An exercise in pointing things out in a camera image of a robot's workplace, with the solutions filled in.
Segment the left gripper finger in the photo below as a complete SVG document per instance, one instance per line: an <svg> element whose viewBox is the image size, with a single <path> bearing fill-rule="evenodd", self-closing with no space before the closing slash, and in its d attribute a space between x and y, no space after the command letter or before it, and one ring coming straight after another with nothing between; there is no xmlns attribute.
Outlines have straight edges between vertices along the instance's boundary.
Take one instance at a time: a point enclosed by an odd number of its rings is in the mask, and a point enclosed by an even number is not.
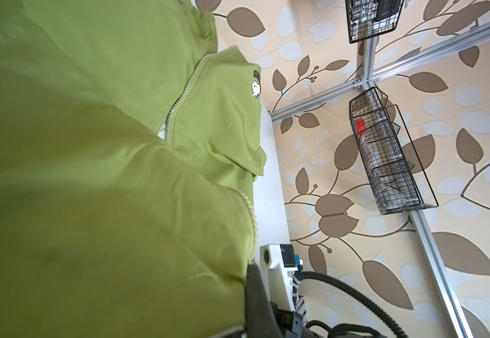
<svg viewBox="0 0 490 338"><path fill-rule="evenodd" d="M247 268L245 299L246 336L248 338L282 337L273 307L268 301L260 269L255 263Z"/></svg>

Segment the green zip-up hooded jacket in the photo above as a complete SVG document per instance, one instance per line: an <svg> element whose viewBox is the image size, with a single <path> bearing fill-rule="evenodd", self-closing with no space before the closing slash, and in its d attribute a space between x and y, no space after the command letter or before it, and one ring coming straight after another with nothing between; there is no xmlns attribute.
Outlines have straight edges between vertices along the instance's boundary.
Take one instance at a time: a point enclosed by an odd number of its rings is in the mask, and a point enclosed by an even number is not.
<svg viewBox="0 0 490 338"><path fill-rule="evenodd" d="M191 1L0 1L0 337L244 337L260 68Z"/></svg>

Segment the red-capped item in basket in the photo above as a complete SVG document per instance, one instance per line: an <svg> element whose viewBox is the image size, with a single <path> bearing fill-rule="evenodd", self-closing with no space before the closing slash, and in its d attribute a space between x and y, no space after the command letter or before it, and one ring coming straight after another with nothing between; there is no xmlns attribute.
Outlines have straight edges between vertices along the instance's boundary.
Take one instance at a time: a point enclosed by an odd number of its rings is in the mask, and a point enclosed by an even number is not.
<svg viewBox="0 0 490 338"><path fill-rule="evenodd" d="M358 135L362 135L366 133L367 127L366 122L362 118L358 118L355 120L356 130Z"/></svg>

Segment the aluminium frame back crossbar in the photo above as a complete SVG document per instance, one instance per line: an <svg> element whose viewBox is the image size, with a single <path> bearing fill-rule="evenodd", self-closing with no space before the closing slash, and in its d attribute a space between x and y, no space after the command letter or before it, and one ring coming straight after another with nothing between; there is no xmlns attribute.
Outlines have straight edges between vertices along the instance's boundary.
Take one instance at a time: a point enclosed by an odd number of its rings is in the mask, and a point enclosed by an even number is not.
<svg viewBox="0 0 490 338"><path fill-rule="evenodd" d="M343 84L339 84L338 86L325 90L319 94L315 94L312 97L308 97L304 100L298 101L295 104L291 104L284 108L273 111L271 113L271 120L273 122L277 122L298 113L305 112L321 104L327 103L332 99L344 96L345 94L348 94L353 90L357 90L358 88L363 87L365 83L367 83L367 81L364 81L363 79L355 79L352 81L347 81Z"/></svg>

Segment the aluminium frame right post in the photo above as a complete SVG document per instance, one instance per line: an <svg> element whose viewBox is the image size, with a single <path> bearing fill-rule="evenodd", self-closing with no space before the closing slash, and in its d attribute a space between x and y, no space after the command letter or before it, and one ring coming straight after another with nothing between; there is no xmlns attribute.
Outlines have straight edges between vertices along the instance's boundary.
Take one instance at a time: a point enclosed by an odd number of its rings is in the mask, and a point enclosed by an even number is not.
<svg viewBox="0 0 490 338"><path fill-rule="evenodd" d="M378 37L372 37L363 41L362 87L368 90L371 87L372 75L375 65L375 53Z"/></svg>

